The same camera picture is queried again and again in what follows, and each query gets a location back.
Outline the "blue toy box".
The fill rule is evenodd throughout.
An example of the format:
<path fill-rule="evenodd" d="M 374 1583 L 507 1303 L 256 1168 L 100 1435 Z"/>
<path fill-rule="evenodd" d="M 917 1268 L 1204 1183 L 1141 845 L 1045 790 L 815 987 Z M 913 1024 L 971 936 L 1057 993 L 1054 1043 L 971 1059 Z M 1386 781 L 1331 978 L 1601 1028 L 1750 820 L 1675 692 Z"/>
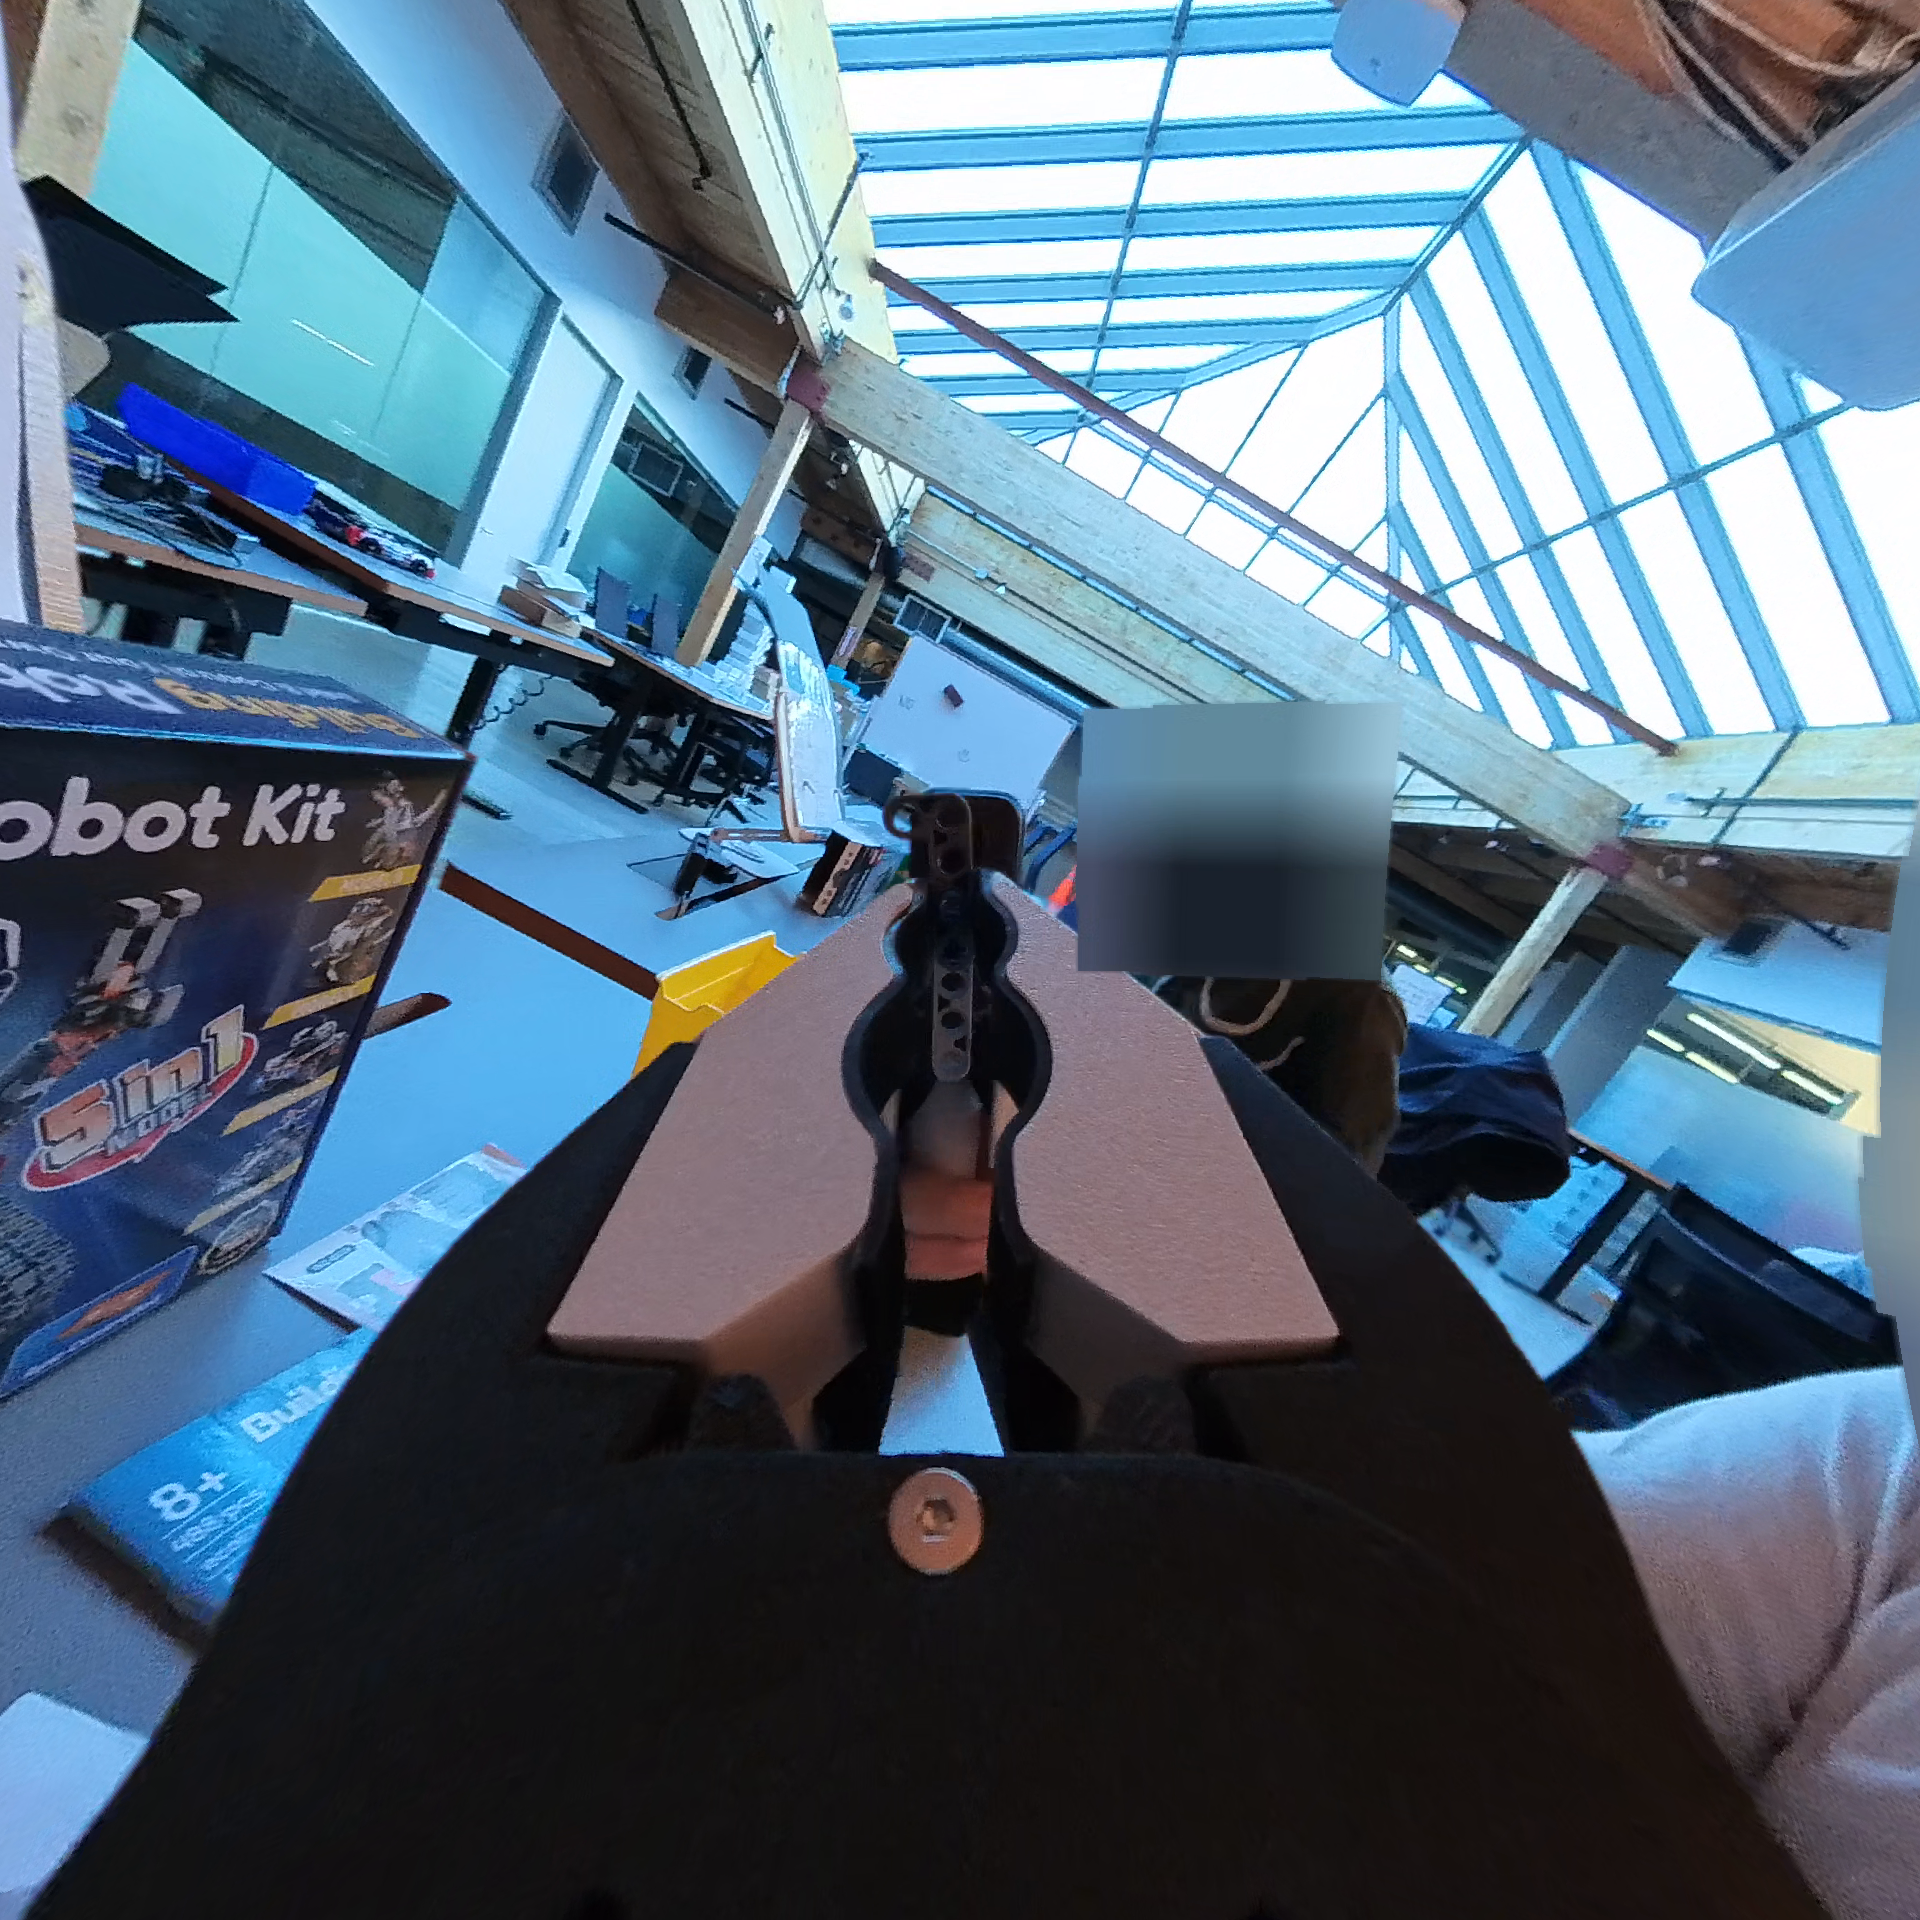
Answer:
<path fill-rule="evenodd" d="M 332 679 L 3 625 L 3 1395 L 278 1236 L 468 752 Z"/>

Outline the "leaning cardboard board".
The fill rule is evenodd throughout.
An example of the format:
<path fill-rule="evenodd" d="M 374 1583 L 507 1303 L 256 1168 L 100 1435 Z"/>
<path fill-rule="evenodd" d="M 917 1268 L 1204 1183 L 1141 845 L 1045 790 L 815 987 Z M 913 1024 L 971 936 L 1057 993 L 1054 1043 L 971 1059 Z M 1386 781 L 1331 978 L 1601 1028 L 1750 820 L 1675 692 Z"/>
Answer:
<path fill-rule="evenodd" d="M 762 611 L 778 641 L 778 787 L 783 839 L 826 842 L 843 831 L 843 763 L 830 673 L 807 611 L 790 596 L 764 596 Z"/>

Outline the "whiteboard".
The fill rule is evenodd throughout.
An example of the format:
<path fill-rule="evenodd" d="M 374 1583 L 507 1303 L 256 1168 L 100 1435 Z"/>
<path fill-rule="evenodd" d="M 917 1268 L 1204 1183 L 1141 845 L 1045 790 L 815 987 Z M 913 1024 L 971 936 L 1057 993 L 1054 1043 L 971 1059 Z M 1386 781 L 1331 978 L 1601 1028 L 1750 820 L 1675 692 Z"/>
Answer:
<path fill-rule="evenodd" d="M 1004 795 L 1032 812 L 1076 726 L 1070 712 L 910 636 L 858 744 L 926 790 Z"/>

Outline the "black white small box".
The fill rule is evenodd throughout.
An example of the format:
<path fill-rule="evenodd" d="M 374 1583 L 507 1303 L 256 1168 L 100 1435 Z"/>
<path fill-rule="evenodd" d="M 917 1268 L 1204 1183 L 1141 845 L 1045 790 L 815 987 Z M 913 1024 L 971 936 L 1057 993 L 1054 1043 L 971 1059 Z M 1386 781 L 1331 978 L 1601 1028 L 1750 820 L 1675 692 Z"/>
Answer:
<path fill-rule="evenodd" d="M 895 845 L 870 832 L 836 831 L 807 873 L 798 909 L 834 922 L 862 912 L 895 870 Z"/>

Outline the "dark grey angled beam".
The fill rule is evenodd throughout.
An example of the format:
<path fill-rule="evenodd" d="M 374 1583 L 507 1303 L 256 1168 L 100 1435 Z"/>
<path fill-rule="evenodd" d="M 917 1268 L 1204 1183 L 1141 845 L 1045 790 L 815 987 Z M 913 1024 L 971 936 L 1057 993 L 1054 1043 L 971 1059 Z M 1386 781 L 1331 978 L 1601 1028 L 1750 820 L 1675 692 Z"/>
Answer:
<path fill-rule="evenodd" d="M 895 795 L 884 826 L 908 842 L 917 889 L 917 926 L 926 965 L 947 973 L 974 968 L 974 803 L 962 795 Z"/>

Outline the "black mesh chair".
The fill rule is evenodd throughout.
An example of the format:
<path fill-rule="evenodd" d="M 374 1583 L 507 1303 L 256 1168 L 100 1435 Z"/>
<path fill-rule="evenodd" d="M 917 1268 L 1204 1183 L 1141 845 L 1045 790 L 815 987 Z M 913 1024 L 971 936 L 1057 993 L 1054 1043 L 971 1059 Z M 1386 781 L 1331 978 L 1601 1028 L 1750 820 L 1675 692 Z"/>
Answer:
<path fill-rule="evenodd" d="M 1575 1429 L 1617 1429 L 1675 1404 L 1898 1364 L 1898 1325 L 1870 1301 L 1675 1184 L 1619 1301 L 1548 1395 Z"/>

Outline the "white ceiling projector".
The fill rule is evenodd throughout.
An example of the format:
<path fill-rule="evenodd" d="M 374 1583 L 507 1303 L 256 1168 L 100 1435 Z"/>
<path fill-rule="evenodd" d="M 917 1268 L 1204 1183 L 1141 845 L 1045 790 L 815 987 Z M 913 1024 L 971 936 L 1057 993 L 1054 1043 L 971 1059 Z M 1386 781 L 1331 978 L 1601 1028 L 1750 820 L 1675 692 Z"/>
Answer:
<path fill-rule="evenodd" d="M 1918 401 L 1918 71 L 1765 185 L 1692 296 L 1842 401 Z"/>

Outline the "person's white t-shirt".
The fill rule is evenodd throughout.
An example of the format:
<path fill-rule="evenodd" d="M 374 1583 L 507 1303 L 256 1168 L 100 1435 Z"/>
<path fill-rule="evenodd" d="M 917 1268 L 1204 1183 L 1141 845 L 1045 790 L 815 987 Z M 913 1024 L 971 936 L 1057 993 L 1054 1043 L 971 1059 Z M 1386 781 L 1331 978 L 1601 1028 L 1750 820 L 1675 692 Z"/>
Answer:
<path fill-rule="evenodd" d="M 1898 1367 L 1578 1436 L 1721 1754 L 1833 1917 L 1918 1917 L 1918 1435 Z"/>

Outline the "open instruction booklet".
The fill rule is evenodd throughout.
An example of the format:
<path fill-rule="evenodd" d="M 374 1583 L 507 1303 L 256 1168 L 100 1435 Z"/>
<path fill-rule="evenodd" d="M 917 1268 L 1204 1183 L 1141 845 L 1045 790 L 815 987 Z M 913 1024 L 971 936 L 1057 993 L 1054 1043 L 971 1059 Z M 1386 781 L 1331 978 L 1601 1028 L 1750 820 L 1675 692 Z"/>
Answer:
<path fill-rule="evenodd" d="M 26 1915 L 143 1752 L 143 1733 L 43 1692 L 3 1708 L 3 1917 Z"/>

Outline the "dark blue jacket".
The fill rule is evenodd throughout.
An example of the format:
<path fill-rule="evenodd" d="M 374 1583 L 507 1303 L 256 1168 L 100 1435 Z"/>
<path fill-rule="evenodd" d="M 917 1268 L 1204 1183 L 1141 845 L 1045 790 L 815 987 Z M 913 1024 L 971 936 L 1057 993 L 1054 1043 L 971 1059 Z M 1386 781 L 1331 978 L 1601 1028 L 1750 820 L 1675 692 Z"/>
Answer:
<path fill-rule="evenodd" d="M 1536 1203 L 1570 1172 L 1565 1094 L 1541 1052 L 1413 1024 L 1383 1184 L 1413 1216 L 1450 1200 Z"/>

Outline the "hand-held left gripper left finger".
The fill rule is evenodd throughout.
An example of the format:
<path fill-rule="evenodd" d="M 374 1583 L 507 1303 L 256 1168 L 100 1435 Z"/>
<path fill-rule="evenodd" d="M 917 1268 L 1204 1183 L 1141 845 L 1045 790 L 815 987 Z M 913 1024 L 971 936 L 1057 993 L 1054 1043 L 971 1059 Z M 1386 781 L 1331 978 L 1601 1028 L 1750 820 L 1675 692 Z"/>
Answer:
<path fill-rule="evenodd" d="M 812 1400 L 866 1344 L 847 1256 L 874 1142 L 843 1055 L 895 981 L 883 936 L 910 897 L 880 895 L 707 1028 L 550 1320 L 559 1352 L 756 1374 L 812 1447 Z"/>

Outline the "yellow storage bin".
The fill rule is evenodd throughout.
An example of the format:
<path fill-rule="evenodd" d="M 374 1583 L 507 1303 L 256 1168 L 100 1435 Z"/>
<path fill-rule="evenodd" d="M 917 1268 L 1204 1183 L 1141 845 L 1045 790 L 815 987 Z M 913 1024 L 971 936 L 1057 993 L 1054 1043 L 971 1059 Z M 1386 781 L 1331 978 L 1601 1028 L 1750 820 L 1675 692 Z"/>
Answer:
<path fill-rule="evenodd" d="M 798 954 L 766 932 L 661 973 L 633 1075 L 643 1075 L 670 1045 L 696 1043 L 794 960 Z"/>

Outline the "white ceiling box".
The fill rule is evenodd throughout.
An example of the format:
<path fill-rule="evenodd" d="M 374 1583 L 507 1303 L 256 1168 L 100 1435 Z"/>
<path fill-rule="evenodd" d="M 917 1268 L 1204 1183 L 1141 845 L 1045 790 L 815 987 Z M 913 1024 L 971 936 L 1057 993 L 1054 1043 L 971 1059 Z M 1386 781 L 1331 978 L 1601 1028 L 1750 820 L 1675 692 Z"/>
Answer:
<path fill-rule="evenodd" d="M 1350 0 L 1337 7 L 1331 61 L 1388 104 L 1417 104 L 1446 68 L 1471 2 Z"/>

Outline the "person's right hand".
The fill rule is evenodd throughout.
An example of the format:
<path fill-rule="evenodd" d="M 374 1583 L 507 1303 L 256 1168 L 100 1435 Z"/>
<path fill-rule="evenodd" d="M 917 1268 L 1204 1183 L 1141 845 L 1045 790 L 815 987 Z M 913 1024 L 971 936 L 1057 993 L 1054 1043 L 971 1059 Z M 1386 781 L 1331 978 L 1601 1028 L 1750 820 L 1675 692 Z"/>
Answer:
<path fill-rule="evenodd" d="M 904 1278 L 962 1283 L 991 1268 L 993 1183 L 931 1165 L 903 1172 Z"/>

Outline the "black tablet stand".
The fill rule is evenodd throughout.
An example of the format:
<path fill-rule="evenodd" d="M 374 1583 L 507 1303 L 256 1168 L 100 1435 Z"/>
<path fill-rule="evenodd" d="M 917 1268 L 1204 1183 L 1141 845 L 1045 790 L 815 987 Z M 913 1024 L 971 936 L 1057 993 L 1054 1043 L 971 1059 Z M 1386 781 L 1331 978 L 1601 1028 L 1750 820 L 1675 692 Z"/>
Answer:
<path fill-rule="evenodd" d="M 679 922 L 707 904 L 720 904 L 800 873 L 800 852 L 815 852 L 826 837 L 812 831 L 749 831 L 701 826 L 679 831 L 684 860 L 670 884 L 661 922 Z"/>

